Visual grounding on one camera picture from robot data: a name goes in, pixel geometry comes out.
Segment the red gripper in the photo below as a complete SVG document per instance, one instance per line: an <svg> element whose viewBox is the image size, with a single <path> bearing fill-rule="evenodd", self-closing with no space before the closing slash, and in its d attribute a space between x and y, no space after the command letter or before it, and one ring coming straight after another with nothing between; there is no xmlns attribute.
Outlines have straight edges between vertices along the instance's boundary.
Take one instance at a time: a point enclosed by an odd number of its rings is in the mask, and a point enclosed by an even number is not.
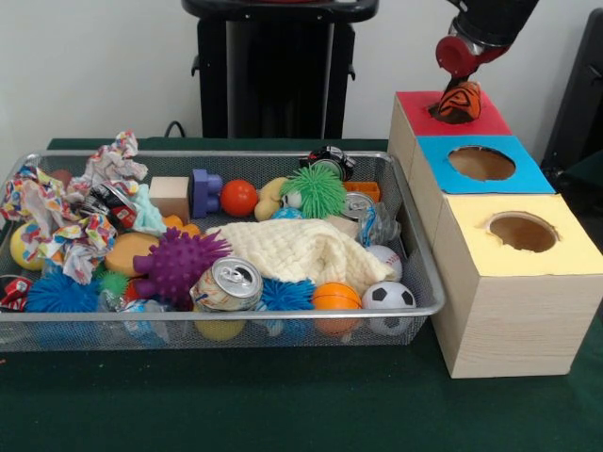
<svg viewBox="0 0 603 452"><path fill-rule="evenodd" d="M461 35L447 35L437 43L435 57L438 65L451 76L450 89L466 89L470 85L470 75L508 50L508 46L482 46Z"/></svg>

